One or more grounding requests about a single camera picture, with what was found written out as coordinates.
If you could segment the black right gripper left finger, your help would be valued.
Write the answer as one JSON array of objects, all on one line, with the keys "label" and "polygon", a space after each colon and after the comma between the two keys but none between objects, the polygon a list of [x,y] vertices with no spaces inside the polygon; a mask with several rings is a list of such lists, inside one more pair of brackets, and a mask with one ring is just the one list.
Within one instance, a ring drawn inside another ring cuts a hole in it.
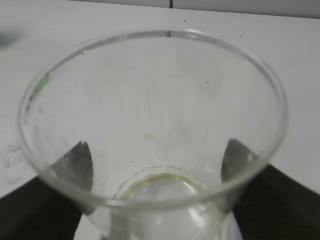
[{"label": "black right gripper left finger", "polygon": [[[87,142],[80,141],[53,168],[87,191],[93,184],[93,162]],[[2,240],[72,240],[82,211],[35,177],[0,199]]]}]

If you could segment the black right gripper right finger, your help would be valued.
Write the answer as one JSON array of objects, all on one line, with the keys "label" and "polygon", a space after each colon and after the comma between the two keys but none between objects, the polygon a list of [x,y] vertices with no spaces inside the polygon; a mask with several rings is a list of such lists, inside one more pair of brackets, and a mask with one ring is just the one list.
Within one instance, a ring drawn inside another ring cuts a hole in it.
[{"label": "black right gripper right finger", "polygon": [[320,195],[270,164],[248,185],[226,193],[220,209],[233,212],[244,240],[320,238]]}]

